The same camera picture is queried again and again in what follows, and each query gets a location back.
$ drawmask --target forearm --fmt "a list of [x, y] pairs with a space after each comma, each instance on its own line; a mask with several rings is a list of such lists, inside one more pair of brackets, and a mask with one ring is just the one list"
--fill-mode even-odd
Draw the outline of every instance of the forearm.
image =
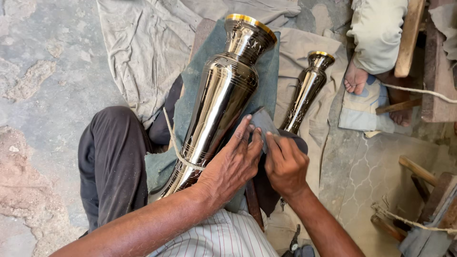
[[96, 229], [52, 256], [144, 256], [212, 215], [219, 205], [197, 183]]
[[322, 257], [364, 256], [360, 248], [308, 186], [301, 193], [286, 201], [302, 221]]

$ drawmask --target large vase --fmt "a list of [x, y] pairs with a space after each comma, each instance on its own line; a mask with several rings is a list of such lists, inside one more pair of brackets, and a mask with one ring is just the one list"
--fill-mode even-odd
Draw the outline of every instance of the large vase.
[[[273, 31], [249, 16], [228, 15], [224, 26], [225, 49], [211, 56], [203, 67], [191, 123], [180, 152], [186, 161], [199, 167], [206, 167], [219, 151], [227, 132], [257, 91], [259, 77], [254, 65], [277, 42]], [[177, 160], [168, 182], [150, 200], [191, 186], [201, 172]]]
[[335, 58], [326, 52], [312, 52], [308, 55], [308, 62], [309, 67], [298, 76], [292, 105], [279, 128], [294, 134], [297, 134], [306, 112], [327, 82], [325, 70], [335, 62]]

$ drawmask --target vase neck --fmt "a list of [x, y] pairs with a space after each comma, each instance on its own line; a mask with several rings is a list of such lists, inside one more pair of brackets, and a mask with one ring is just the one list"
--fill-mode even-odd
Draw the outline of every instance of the vase neck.
[[228, 16], [224, 26], [227, 32], [224, 52], [237, 56], [240, 62], [249, 66], [255, 65], [277, 41], [268, 27], [246, 16]]

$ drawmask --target left hand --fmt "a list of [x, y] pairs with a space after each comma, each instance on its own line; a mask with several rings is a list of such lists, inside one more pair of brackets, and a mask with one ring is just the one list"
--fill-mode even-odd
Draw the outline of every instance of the left hand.
[[[251, 118], [249, 114], [241, 120], [230, 141], [208, 163], [198, 178], [197, 184], [205, 188], [218, 207], [230, 201], [257, 174], [263, 140], [260, 128], [255, 129], [249, 124]], [[252, 142], [248, 145], [251, 132]]]

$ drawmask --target right hand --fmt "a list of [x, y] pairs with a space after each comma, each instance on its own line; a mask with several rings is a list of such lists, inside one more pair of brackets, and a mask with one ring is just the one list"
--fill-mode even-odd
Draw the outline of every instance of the right hand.
[[265, 171], [273, 189], [286, 201], [309, 189], [306, 183], [309, 158], [295, 141], [267, 132], [266, 143]]

